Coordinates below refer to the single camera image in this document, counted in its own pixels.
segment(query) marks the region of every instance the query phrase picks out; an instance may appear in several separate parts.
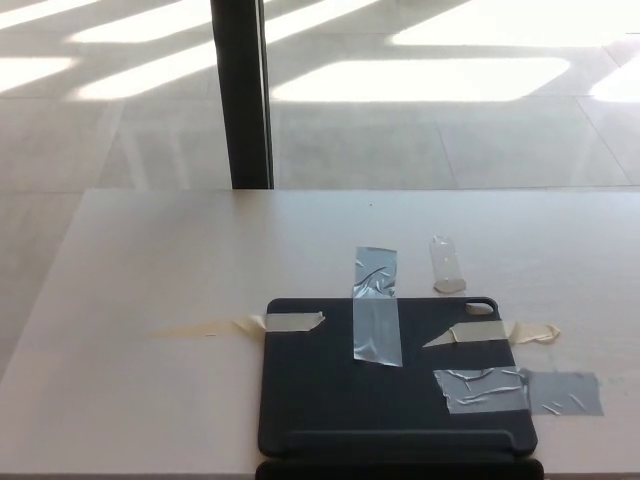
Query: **beige masking tape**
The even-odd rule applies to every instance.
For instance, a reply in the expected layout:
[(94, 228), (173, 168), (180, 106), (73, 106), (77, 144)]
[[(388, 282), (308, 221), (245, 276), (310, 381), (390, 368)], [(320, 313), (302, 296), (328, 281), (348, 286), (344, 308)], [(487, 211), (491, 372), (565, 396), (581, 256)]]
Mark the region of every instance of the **beige masking tape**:
[(510, 332), (509, 343), (512, 345), (530, 342), (553, 343), (560, 335), (560, 329), (555, 325), (540, 325), (515, 322), (506, 323), (505, 329)]
[(438, 338), (424, 344), (423, 348), (450, 343), (507, 339), (511, 345), (529, 342), (553, 343), (558, 335), (560, 335), (560, 330), (553, 325), (532, 325), (520, 322), (504, 324), (496, 320), (465, 322), (456, 323)]
[(159, 338), (202, 338), (222, 335), (246, 335), (262, 340), (265, 332), (308, 332), (324, 321), (322, 312), (317, 313), (270, 313), (265, 317), (246, 315), (233, 320), (171, 328), (156, 332)]

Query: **white table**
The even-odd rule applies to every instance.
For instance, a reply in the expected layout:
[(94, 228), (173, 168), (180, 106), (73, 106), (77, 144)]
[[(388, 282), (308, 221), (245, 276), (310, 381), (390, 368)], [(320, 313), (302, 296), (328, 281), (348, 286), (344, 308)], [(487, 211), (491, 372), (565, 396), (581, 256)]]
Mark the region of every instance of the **white table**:
[(359, 245), (432, 296), (433, 234), (467, 294), (562, 329), (521, 365), (602, 382), (604, 417), (535, 417), (548, 474), (640, 474), (640, 194), (510, 191), (87, 193), (0, 384), (0, 472), (250, 478), (259, 346), (151, 334), (348, 297)]

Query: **silver duct tape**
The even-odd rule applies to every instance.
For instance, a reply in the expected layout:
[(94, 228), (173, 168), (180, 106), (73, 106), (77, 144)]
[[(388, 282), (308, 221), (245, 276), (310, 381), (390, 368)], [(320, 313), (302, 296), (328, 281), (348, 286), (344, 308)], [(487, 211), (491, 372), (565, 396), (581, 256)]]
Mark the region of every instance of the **silver duct tape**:
[(506, 366), (436, 370), (434, 375), (452, 414), (529, 409), (533, 415), (604, 415), (593, 373)]
[(397, 252), (358, 247), (353, 286), (353, 358), (402, 366), (395, 298)]
[[(502, 370), (513, 369), (513, 375)], [(434, 375), (452, 414), (527, 410), (516, 367), (486, 370), (436, 370)]]
[(604, 415), (595, 374), (520, 371), (533, 415)]

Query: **duct tape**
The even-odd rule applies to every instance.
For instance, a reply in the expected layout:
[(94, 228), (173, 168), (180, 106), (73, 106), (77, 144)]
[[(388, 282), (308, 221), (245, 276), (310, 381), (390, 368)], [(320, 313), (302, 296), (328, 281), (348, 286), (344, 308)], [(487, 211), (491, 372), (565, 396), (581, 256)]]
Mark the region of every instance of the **duct tape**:
[(433, 372), (451, 414), (529, 409), (533, 415), (604, 415), (593, 373), (516, 366)]
[(435, 283), (433, 288), (440, 293), (456, 293), (467, 288), (462, 278), (458, 254), (453, 240), (449, 237), (434, 236), (429, 246)]
[(593, 373), (520, 369), (533, 415), (602, 416), (600, 385)]
[(451, 414), (527, 410), (520, 377), (500, 369), (436, 370), (433, 374)]
[(353, 358), (402, 366), (395, 297), (397, 252), (358, 247), (353, 285)]
[(159, 338), (201, 338), (221, 335), (245, 335), (264, 340), (266, 332), (308, 332), (324, 321), (322, 312), (316, 313), (269, 313), (266, 316), (246, 315), (232, 320), (171, 328), (156, 332)]
[(456, 323), (439, 337), (425, 343), (423, 348), (489, 340), (509, 340), (511, 345), (530, 342), (549, 344), (555, 342), (559, 335), (560, 329), (554, 325), (502, 322), (500, 320), (461, 322)]

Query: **floor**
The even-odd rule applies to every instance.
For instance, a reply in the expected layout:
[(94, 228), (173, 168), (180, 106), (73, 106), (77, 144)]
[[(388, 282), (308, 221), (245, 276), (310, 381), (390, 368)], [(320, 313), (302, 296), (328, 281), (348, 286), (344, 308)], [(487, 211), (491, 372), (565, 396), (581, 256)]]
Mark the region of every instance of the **floor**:
[[(633, 188), (638, 0), (265, 0), (278, 188)], [(0, 375), (88, 188), (229, 188), (208, 0), (0, 2)]]

